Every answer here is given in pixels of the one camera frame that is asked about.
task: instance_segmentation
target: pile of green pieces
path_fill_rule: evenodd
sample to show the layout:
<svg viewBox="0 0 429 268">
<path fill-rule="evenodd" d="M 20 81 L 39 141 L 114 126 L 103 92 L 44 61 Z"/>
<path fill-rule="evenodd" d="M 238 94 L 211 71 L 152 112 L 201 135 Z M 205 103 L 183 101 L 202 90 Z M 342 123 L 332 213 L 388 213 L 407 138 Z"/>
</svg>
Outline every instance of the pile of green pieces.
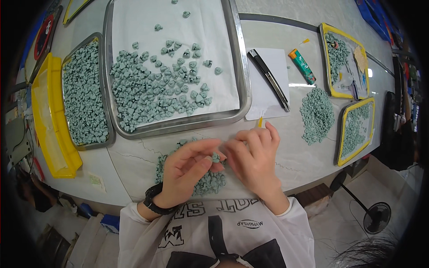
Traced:
<svg viewBox="0 0 429 268">
<path fill-rule="evenodd" d="M 170 154 L 174 153 L 177 149 L 182 147 L 187 142 L 193 142 L 196 140 L 197 140 L 196 138 L 192 138 L 192 140 L 190 141 L 185 139 L 180 140 L 180 142 L 178 142 L 176 145 L 176 149 L 170 152 Z M 168 157 L 168 154 L 158 157 L 158 164 L 157 164 L 157 171 L 156 171 L 156 178 L 155 178 L 156 184 L 161 183 L 163 181 L 164 163 L 167 157 Z M 218 161 L 219 155 L 217 153 L 214 152 L 212 158 L 214 163 L 219 162 Z M 192 196 L 204 196 L 210 193 L 218 193 L 219 190 L 223 186 L 225 186 L 225 184 L 226 184 L 226 181 L 225 181 L 224 174 L 222 174 L 221 172 L 208 171 L 206 174 L 204 174 L 204 177 L 202 177 L 201 180 L 199 180 L 198 183 L 195 185 Z"/>
<path fill-rule="evenodd" d="M 173 41 L 167 40 L 166 44 L 167 47 L 172 46 Z M 180 47 L 181 43 L 176 41 L 174 49 Z M 136 51 L 129 53 L 121 50 L 110 72 L 115 77 L 112 90 L 118 104 L 118 117 L 122 118 L 119 124 L 125 131 L 133 132 L 141 123 L 171 117 L 175 112 L 191 116 L 197 108 L 211 104 L 212 97 L 207 97 L 210 88 L 206 83 L 201 86 L 199 93 L 192 90 L 190 98 L 186 96 L 189 87 L 185 83 L 199 84 L 201 79 L 196 76 L 195 61 L 189 63 L 188 71 L 184 66 L 185 60 L 180 57 L 170 70 L 156 55 L 152 55 L 150 61 L 159 68 L 159 73 L 155 74 L 143 66 L 148 58 L 148 51 L 138 57 Z"/>
<path fill-rule="evenodd" d="M 305 127 L 302 138 L 308 145 L 322 142 L 335 121 L 332 103 L 326 92 L 316 85 L 302 99 L 302 107 L 299 110 Z"/>
<path fill-rule="evenodd" d="M 357 145 L 365 141 L 366 128 L 362 126 L 363 121 L 369 118 L 369 104 L 360 106 L 347 113 L 346 127 L 344 132 L 343 151 L 341 158 L 351 153 Z"/>
<path fill-rule="evenodd" d="M 77 145 L 105 142 L 109 132 L 101 101 L 98 41 L 76 50 L 63 70 L 64 115 L 73 142 Z"/>
<path fill-rule="evenodd" d="M 325 39 L 328 43 L 331 84 L 335 84 L 339 80 L 341 67 L 348 64 L 347 57 L 350 54 L 350 50 L 344 41 L 339 40 L 332 33 L 326 33 Z"/>
</svg>

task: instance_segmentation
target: white paper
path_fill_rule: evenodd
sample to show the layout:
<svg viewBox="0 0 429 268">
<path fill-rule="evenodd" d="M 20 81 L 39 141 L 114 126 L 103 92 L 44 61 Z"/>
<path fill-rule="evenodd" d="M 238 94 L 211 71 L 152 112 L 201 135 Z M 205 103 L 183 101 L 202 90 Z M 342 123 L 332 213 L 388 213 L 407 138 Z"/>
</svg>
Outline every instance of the white paper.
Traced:
<svg viewBox="0 0 429 268">
<path fill-rule="evenodd" d="M 183 11 L 189 11 L 190 16 L 183 18 Z M 156 32 L 156 24 L 163 26 L 163 29 Z M 161 48 L 166 46 L 167 40 L 178 40 L 183 44 L 173 58 L 167 54 L 161 55 Z M 198 85 L 185 83 L 189 87 L 187 99 L 191 100 L 192 90 L 199 93 L 203 83 L 210 88 L 207 97 L 213 97 L 210 106 L 196 109 L 193 115 L 240 108 L 231 46 L 220 0 L 180 0 L 175 5 L 171 1 L 116 0 L 112 23 L 114 63 L 120 50 L 135 51 L 132 48 L 134 42 L 139 42 L 139 56 L 148 51 L 149 56 L 156 55 L 171 70 L 172 64 L 177 63 L 177 59 L 189 49 L 191 57 L 185 59 L 183 66 L 190 70 L 189 62 L 196 61 L 197 76 L 201 76 L 201 82 Z M 199 59 L 192 58 L 193 43 L 201 46 L 202 56 Z M 205 60 L 213 61 L 211 68 L 202 65 Z M 150 60 L 145 61 L 143 66 L 154 73 L 161 73 Z M 223 73 L 215 75 L 216 67 L 222 68 Z M 186 113 L 175 112 L 172 117 L 164 120 L 186 116 Z"/>
<path fill-rule="evenodd" d="M 275 48 L 254 48 L 261 56 L 268 69 L 275 77 L 283 94 L 286 96 L 290 106 L 289 97 L 289 79 L 287 77 L 286 56 L 283 49 Z M 286 112 L 279 104 L 270 85 L 262 76 L 261 72 L 253 62 L 248 59 L 250 72 L 250 85 L 252 87 L 252 105 L 249 112 L 246 114 L 246 120 L 256 120 L 261 117 L 263 111 L 264 118 L 288 116 L 290 112 Z"/>
</svg>

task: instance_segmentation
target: white table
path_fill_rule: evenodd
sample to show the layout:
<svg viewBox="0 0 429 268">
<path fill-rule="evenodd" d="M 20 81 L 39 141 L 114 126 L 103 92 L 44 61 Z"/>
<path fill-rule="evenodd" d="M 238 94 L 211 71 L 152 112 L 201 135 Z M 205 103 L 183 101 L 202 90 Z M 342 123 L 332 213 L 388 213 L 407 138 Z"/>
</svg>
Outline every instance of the white table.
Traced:
<svg viewBox="0 0 429 268">
<path fill-rule="evenodd" d="M 64 57 L 83 39 L 93 32 L 102 32 L 104 12 L 108 0 L 95 0 L 87 6 L 67 27 L 61 23 L 55 32 L 52 53 L 55 57 Z M 68 1 L 63 1 L 66 8 Z M 371 53 L 387 68 L 393 70 L 391 50 L 387 42 L 363 20 L 353 0 L 320 0 L 313 1 L 263 1 L 237 0 L 239 12 L 265 13 L 284 16 L 318 26 L 326 22 L 357 38 L 367 52 Z M 319 87 L 325 88 L 325 74 L 320 50 L 319 38 L 316 32 L 299 27 L 277 24 L 272 22 L 242 21 L 243 34 L 247 47 L 281 48 L 285 53 L 297 48 L 303 55 L 317 78 Z M 309 43 L 301 44 L 306 38 Z M 287 56 L 289 83 L 306 84 L 298 69 Z M 373 77 L 369 79 L 371 96 L 376 100 L 375 133 L 372 143 L 349 163 L 356 161 L 371 152 L 380 144 L 380 125 L 384 96 L 387 91 L 394 89 L 394 79 L 378 64 L 369 60 L 369 68 Z M 328 133 L 322 143 L 308 146 L 301 138 L 304 125 L 299 108 L 301 100 L 311 90 L 311 87 L 290 86 L 291 116 L 268 119 L 277 127 L 281 135 L 281 143 L 276 157 L 276 174 L 282 180 L 283 190 L 310 183 L 329 175 L 342 167 L 335 166 L 335 140 L 337 124 Z M 331 98 L 334 104 L 335 118 L 339 112 L 350 103 L 350 100 Z M 154 184 L 154 173 L 157 157 L 169 153 L 180 139 L 220 138 L 227 140 L 242 129 L 255 126 L 255 121 L 240 120 L 231 125 L 218 126 L 195 131 L 173 133 L 170 135 L 151 137 L 139 140 L 126 140 L 116 135 L 115 143 L 107 149 L 80 152 L 83 167 L 75 179 L 47 178 L 46 182 L 53 188 L 80 198 L 108 203 L 126 205 L 131 200 L 139 201 L 146 189 Z M 41 152 L 35 150 L 45 175 L 49 173 Z M 88 172 L 100 175 L 104 179 L 107 194 L 93 188 L 88 181 Z M 245 198 L 253 196 L 241 183 L 234 178 L 227 167 L 227 185 L 218 195 L 207 198 Z"/>
</svg>

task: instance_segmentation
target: green lighter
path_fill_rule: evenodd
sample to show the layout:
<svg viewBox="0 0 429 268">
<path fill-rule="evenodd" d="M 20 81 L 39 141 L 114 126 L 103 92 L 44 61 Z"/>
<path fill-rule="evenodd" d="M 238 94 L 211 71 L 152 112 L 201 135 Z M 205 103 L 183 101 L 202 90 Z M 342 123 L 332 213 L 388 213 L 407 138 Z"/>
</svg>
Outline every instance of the green lighter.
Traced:
<svg viewBox="0 0 429 268">
<path fill-rule="evenodd" d="M 314 82 L 316 81 L 316 78 L 314 77 L 313 72 L 311 71 L 310 67 L 308 67 L 307 63 L 305 62 L 301 54 L 298 52 L 298 50 L 297 49 L 292 50 L 292 52 L 289 53 L 289 57 L 292 59 L 293 63 L 295 63 L 295 65 L 298 67 L 299 71 L 304 76 L 307 83 L 314 84 Z"/>
</svg>

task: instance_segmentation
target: fan stand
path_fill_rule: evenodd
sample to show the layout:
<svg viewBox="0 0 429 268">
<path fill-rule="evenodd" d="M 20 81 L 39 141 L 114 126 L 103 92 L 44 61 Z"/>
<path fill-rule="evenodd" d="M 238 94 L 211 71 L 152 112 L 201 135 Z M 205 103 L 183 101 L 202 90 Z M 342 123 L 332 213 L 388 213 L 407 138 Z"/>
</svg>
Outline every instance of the fan stand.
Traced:
<svg viewBox="0 0 429 268">
<path fill-rule="evenodd" d="M 343 170 L 340 172 L 335 179 L 332 181 L 329 187 L 332 191 L 338 190 L 342 187 L 346 192 L 353 197 L 353 199 L 365 210 L 365 216 L 363 217 L 363 227 L 365 232 L 374 235 L 377 234 L 387 226 L 392 216 L 390 206 L 385 202 L 379 202 L 373 204 L 369 209 L 349 190 L 344 186 L 347 173 Z"/>
</svg>

